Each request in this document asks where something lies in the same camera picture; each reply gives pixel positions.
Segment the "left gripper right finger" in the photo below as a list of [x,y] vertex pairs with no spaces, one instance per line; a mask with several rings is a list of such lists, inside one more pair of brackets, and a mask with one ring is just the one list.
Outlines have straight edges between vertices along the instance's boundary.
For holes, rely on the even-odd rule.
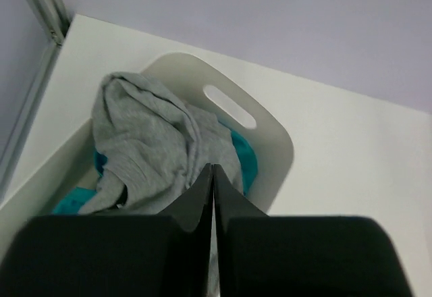
[[392,241],[367,217],[269,216],[213,166],[222,296],[411,296]]

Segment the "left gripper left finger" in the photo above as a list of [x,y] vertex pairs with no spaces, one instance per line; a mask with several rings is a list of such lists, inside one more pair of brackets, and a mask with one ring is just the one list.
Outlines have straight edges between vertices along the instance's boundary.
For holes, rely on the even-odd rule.
[[2,296],[204,296],[213,170],[155,215],[42,216],[1,264]]

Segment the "grey t shirt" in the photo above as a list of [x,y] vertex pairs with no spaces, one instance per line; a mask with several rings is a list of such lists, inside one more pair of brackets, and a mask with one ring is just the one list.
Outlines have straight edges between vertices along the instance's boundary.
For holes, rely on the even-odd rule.
[[222,166],[242,191],[231,132],[209,113],[143,74],[115,72],[101,82],[92,108],[96,150],[106,157],[97,193],[80,209],[93,213],[158,213],[210,164]]

